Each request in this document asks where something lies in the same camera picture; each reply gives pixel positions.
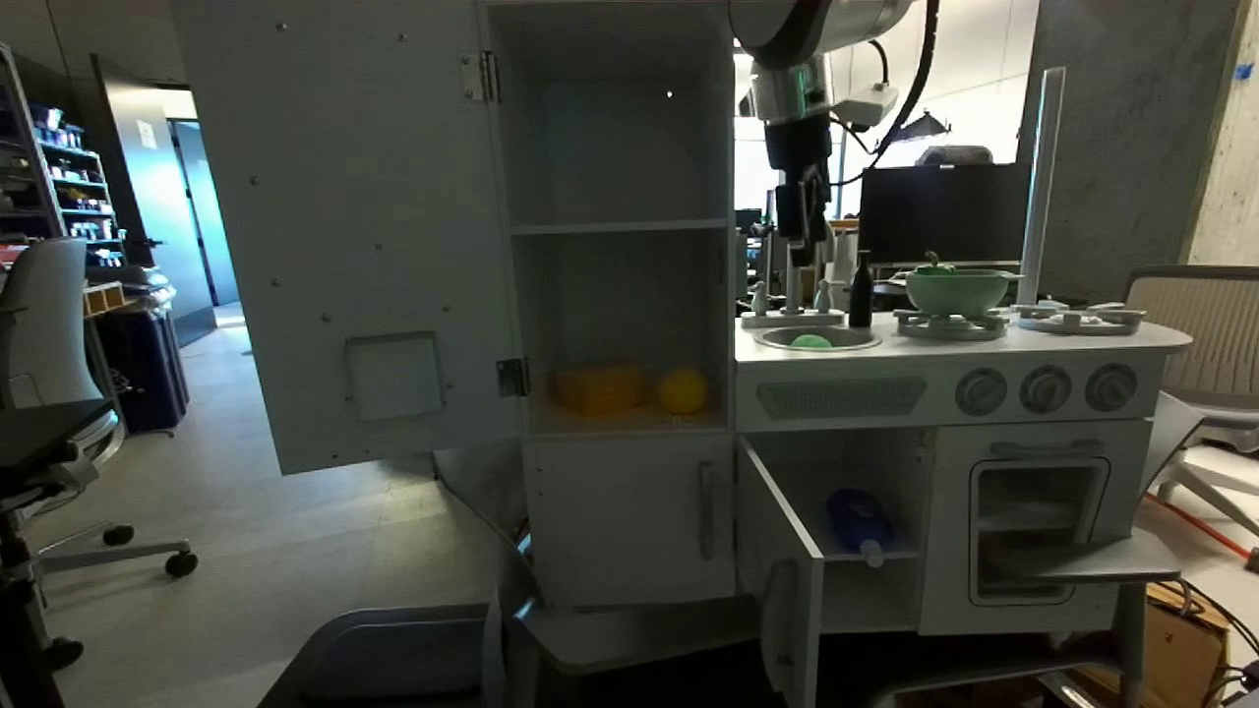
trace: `bottle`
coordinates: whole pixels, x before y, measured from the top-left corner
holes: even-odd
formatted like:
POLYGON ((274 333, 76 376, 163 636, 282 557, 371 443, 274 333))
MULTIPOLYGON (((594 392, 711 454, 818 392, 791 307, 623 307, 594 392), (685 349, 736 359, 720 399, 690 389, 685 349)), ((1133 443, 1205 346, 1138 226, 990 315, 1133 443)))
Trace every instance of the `bottle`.
POLYGON ((849 295, 849 328, 868 329, 868 315, 872 315, 872 273, 868 273, 868 248, 862 248, 853 295, 849 295))

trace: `metal pole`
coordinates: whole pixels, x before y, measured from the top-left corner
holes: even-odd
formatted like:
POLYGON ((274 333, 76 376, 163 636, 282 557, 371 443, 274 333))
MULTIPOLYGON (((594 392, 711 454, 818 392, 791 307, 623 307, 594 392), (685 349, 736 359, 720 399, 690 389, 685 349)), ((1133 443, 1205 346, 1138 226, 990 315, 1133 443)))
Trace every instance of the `metal pole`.
POLYGON ((1026 184, 1026 219, 1024 219, 1020 302, 1035 302, 1039 300, 1039 277, 1041 277, 1041 264, 1048 264, 1064 97, 1065 97, 1065 66, 1041 70, 1039 76, 1039 119, 1035 119, 1031 184, 1026 184))

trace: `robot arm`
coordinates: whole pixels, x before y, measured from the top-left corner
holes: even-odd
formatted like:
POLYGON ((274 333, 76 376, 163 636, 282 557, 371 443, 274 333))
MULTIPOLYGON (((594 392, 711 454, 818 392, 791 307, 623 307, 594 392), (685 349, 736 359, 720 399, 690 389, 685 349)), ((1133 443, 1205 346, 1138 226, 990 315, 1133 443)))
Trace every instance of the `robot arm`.
POLYGON ((891 30, 914 0, 733 0, 733 30, 757 60, 778 235, 824 239, 829 202, 829 96, 824 55, 891 30))

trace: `yellow ball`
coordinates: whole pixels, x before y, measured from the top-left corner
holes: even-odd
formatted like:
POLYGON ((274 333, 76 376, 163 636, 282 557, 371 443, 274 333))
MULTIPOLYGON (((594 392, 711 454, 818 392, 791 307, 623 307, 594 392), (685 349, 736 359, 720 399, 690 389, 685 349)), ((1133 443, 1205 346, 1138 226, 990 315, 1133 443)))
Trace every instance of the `yellow ball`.
POLYGON ((708 380, 700 370, 670 370, 657 380, 657 405, 672 417, 693 417, 708 408, 708 380))

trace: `green bowl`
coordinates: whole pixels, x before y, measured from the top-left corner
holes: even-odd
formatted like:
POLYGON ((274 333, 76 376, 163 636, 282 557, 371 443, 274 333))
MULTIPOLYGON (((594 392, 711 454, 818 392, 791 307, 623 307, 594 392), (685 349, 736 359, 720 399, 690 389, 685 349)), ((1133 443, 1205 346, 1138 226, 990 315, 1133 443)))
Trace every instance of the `green bowl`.
POLYGON ((984 317, 1011 290, 1003 273, 914 273, 906 279, 910 302, 930 317, 984 317))

